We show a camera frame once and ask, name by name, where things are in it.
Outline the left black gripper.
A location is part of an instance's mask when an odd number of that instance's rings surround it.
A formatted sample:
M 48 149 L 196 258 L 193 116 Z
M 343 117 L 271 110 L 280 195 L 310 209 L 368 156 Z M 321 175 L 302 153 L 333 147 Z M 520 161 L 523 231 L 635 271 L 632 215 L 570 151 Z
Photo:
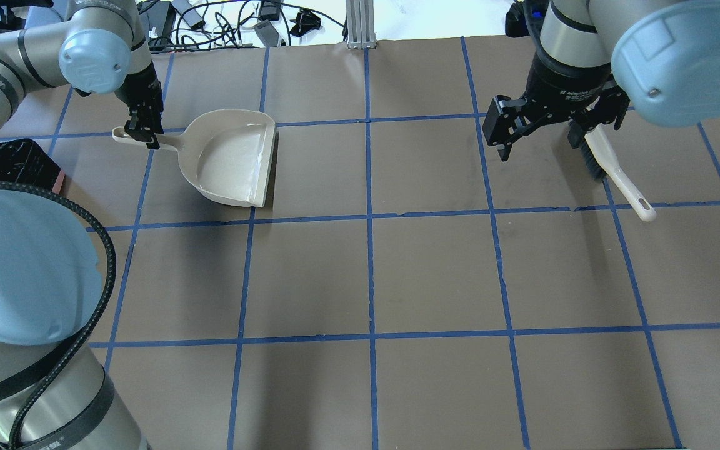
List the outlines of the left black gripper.
M 158 150 L 158 136 L 164 134 L 164 105 L 162 83 L 158 79 L 154 62 L 149 62 L 137 73 L 126 75 L 115 95 L 128 108 L 129 119 L 124 125 L 126 134 L 132 140 L 147 142 L 146 148 L 149 150 Z

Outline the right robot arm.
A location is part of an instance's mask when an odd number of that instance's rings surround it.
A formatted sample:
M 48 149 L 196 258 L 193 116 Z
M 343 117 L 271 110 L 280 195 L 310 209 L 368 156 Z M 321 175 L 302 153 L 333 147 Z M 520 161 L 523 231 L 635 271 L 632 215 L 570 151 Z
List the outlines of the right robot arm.
M 579 148 L 629 108 L 670 128 L 720 117 L 720 1 L 514 1 L 506 35 L 535 52 L 523 94 L 494 97 L 482 125 L 502 161 L 549 124 Z

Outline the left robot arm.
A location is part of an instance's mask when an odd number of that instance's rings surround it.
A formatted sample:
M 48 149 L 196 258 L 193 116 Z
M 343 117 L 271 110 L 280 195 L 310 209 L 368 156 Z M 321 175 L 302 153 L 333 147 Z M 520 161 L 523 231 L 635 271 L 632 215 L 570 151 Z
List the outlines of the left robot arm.
M 0 32 L 0 129 L 26 95 L 116 93 L 157 148 L 162 86 L 133 1 L 71 1 L 59 23 Z M 0 449 L 149 449 L 88 339 L 114 290 L 103 225 L 52 190 L 0 181 Z

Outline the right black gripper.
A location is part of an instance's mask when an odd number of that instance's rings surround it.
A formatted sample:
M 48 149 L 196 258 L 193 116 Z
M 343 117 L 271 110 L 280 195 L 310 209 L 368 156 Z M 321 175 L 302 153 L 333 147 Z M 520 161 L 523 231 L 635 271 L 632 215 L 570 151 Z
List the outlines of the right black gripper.
M 551 120 L 571 118 L 567 139 L 572 148 L 578 149 L 585 136 L 599 125 L 614 124 L 618 130 L 631 103 L 615 82 L 611 63 L 570 66 L 543 49 L 535 51 L 522 97 L 494 96 L 483 120 L 483 137 L 502 162 L 509 160 L 518 139 Z

